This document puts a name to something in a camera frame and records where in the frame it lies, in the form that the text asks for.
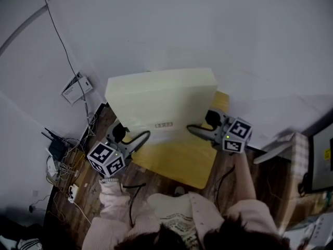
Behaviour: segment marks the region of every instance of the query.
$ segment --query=dark hair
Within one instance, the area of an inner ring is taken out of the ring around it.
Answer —
[[[241,217],[237,220],[225,218],[218,230],[208,232],[203,238],[206,250],[242,249],[253,247],[256,250],[287,250],[289,243],[278,235],[247,231],[242,226]],[[161,225],[159,232],[127,237],[114,247],[115,250],[186,250],[182,238],[174,231]]]

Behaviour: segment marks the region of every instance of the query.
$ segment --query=floor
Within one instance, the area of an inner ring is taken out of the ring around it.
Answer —
[[[116,116],[110,108],[106,107],[102,110],[98,117],[96,137],[91,138],[88,144],[89,147],[91,147],[96,140],[101,140],[105,136],[107,128],[115,119]],[[279,210],[283,203],[279,197],[282,196],[285,190],[287,175],[290,171],[290,163],[276,158],[260,165],[254,165],[253,159],[256,155],[256,152],[247,150],[249,167],[257,192],[257,198],[268,205],[278,226]],[[143,169],[135,164],[130,164],[126,171],[123,172],[121,182],[123,185],[147,184],[140,190],[134,201],[132,215],[135,216],[141,202],[146,200],[151,194],[158,192],[172,195],[175,188],[179,185],[183,186],[187,191],[197,192],[214,202],[217,188],[216,183],[232,166],[233,163],[229,154],[226,152],[218,152],[207,186],[203,190],[179,184],[178,182]],[[89,179],[89,185],[85,188],[85,192],[77,198],[76,203],[83,209],[88,219],[91,221],[94,217],[98,216],[100,212],[100,202],[98,198],[100,192],[98,180],[100,179],[100,175],[91,168],[88,171],[87,177]],[[234,173],[230,174],[222,183],[219,192],[221,214],[225,214],[227,209],[235,202],[235,185]],[[131,195],[133,195],[135,191],[135,189],[129,189]],[[74,242],[76,248],[80,249],[89,229],[89,222],[84,218],[80,210],[74,204],[70,204],[66,197],[60,192],[56,195],[54,202],[50,199],[50,203],[51,214],[46,214],[44,226],[49,227],[51,223],[57,222],[65,229],[66,234]],[[63,222],[55,218],[55,216],[61,218],[59,211],[65,216],[65,221]]]

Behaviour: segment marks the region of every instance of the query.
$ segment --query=yellow sticker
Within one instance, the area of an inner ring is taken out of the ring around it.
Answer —
[[[331,148],[325,150],[324,159],[325,160],[330,160],[331,159]]]

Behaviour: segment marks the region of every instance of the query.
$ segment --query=pink sleeve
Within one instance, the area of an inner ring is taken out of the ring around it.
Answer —
[[[264,233],[277,234],[274,220],[269,208],[259,200],[241,200],[227,212],[228,216],[238,218],[241,215],[245,229]]]
[[[83,250],[110,250],[131,229],[129,215],[130,196],[123,192],[119,181],[102,183],[100,202],[104,209],[94,218],[83,242]]]

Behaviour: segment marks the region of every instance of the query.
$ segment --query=wooden desk surface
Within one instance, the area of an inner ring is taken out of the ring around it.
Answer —
[[[216,92],[212,107],[228,111],[229,96]],[[143,145],[132,155],[133,163],[169,179],[203,189],[210,175],[216,150],[209,141],[191,133],[187,139]]]

